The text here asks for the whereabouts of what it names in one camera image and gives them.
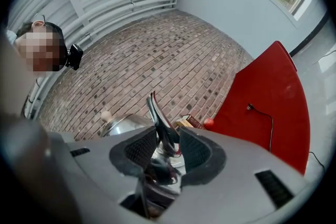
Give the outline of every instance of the brick floor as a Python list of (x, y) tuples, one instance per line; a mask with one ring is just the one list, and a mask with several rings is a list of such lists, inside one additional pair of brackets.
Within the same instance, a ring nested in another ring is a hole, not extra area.
[(145, 98), (155, 90), (174, 121), (190, 113), (214, 117), (234, 75), (252, 61), (234, 40), (178, 10), (132, 23), (90, 47), (77, 71), (54, 84), (38, 120), (76, 140), (98, 138), (102, 111), (150, 117)]

